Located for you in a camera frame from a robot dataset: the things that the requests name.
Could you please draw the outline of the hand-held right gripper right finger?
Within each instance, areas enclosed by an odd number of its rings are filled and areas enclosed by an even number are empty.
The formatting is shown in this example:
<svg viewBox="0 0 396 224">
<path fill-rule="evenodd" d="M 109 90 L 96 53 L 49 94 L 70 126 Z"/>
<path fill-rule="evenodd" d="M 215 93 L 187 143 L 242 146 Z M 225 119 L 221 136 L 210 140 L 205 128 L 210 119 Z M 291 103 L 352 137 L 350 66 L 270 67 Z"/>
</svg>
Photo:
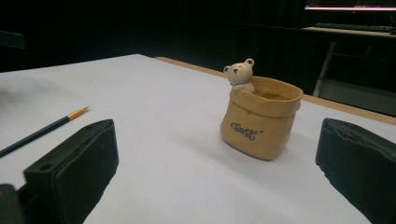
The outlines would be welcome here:
<svg viewBox="0 0 396 224">
<path fill-rule="evenodd" d="M 358 125 L 325 119 L 316 165 L 372 224 L 396 224 L 396 144 Z"/>
</svg>

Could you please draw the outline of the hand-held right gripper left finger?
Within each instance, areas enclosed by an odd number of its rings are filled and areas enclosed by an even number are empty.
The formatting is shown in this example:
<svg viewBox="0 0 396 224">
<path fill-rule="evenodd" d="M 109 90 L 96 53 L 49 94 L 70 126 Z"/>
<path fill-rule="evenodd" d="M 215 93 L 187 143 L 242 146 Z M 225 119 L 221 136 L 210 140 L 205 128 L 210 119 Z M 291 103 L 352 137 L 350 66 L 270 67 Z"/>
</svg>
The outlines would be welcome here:
<svg viewBox="0 0 396 224">
<path fill-rule="evenodd" d="M 23 171 L 28 224 L 82 224 L 117 171 L 114 121 L 81 128 Z"/>
</svg>

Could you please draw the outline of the dark blue pencil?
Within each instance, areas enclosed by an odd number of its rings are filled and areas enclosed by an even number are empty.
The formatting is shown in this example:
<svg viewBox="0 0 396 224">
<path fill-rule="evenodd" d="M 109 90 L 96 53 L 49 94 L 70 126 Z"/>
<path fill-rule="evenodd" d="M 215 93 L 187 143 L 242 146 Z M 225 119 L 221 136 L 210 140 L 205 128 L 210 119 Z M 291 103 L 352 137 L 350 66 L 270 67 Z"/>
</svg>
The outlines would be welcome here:
<svg viewBox="0 0 396 224">
<path fill-rule="evenodd" d="M 65 117 L 55 120 L 54 122 L 52 122 L 51 124 L 41 128 L 40 130 L 29 134 L 28 136 L 23 137 L 21 140 L 13 143 L 12 145 L 5 147 L 4 149 L 0 150 L 0 158 L 5 157 L 6 155 L 12 153 L 13 151 L 24 147 L 25 145 L 35 141 L 36 139 L 44 136 L 47 133 L 50 133 L 56 129 L 58 129 L 59 127 L 62 127 L 63 125 L 65 125 L 67 122 L 69 122 L 70 120 L 73 120 L 77 117 L 79 117 L 80 115 L 82 115 L 83 113 L 85 113 L 88 110 L 88 107 L 82 107 L 68 115 L 66 115 Z"/>
</svg>

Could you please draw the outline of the tan bear pen holder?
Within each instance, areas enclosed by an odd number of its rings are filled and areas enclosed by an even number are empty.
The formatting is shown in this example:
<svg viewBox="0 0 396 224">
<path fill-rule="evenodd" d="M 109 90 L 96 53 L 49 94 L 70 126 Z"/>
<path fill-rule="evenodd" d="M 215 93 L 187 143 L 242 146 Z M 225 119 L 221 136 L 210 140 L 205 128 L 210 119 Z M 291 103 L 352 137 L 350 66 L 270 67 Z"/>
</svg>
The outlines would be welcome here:
<svg viewBox="0 0 396 224">
<path fill-rule="evenodd" d="M 290 138 L 304 92 L 284 81 L 255 77 L 253 66 L 247 59 L 223 69 L 232 88 L 220 133 L 231 147 L 270 161 Z"/>
</svg>

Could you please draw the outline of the black keyboard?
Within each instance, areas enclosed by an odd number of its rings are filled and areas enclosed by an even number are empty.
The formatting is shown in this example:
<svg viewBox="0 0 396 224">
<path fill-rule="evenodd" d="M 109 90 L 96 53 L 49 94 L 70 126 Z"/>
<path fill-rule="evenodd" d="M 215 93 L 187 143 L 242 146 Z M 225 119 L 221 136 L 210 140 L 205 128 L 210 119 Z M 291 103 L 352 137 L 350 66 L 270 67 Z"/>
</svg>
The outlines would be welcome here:
<svg viewBox="0 0 396 224">
<path fill-rule="evenodd" d="M 343 23 L 325 23 L 319 22 L 313 25 L 318 28 L 342 29 L 342 30 L 355 30 L 379 33 L 391 33 L 396 31 L 396 27 L 382 26 L 382 25 L 361 25 L 361 24 L 343 24 Z"/>
</svg>

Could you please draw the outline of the dark chair back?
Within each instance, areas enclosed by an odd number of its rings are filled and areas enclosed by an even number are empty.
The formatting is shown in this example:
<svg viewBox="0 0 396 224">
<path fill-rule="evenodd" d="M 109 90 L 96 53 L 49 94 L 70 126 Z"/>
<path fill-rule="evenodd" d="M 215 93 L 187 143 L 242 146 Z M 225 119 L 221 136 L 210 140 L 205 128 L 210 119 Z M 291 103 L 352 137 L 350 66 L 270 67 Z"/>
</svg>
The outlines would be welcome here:
<svg viewBox="0 0 396 224">
<path fill-rule="evenodd" d="M 24 49 L 24 35 L 19 33 L 0 31 L 0 46 L 14 49 Z"/>
</svg>

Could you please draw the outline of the computer monitor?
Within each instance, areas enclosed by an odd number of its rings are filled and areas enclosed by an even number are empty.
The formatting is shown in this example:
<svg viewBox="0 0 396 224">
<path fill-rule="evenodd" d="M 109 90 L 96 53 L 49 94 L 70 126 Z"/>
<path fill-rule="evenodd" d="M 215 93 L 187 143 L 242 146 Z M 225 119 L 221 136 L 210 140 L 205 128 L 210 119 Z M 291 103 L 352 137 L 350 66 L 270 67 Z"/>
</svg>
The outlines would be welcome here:
<svg viewBox="0 0 396 224">
<path fill-rule="evenodd" d="M 396 0 L 306 0 L 304 9 L 396 12 Z"/>
</svg>

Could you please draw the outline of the wooden desk with metal frame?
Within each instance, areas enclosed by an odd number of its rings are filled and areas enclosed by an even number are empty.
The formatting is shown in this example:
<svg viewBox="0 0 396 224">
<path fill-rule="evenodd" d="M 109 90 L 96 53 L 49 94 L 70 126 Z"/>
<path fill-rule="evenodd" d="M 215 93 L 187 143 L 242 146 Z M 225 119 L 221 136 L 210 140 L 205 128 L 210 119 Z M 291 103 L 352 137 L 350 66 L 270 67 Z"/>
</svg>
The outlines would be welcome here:
<svg viewBox="0 0 396 224">
<path fill-rule="evenodd" d="M 304 30 L 329 43 L 314 96 L 396 117 L 396 34 Z"/>
</svg>

